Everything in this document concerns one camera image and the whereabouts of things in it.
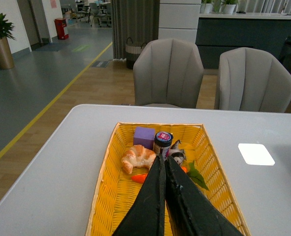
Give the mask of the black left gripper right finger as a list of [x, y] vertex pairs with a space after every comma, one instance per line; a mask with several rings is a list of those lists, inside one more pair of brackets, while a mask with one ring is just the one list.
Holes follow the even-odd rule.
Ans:
[[165, 160], [166, 204], [174, 236], [242, 235], [169, 157]]

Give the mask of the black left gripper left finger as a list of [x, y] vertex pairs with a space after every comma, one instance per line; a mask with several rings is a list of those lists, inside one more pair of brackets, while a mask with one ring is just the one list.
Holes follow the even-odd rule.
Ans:
[[162, 236], [165, 216], [165, 165], [158, 155], [133, 205], [114, 236]]

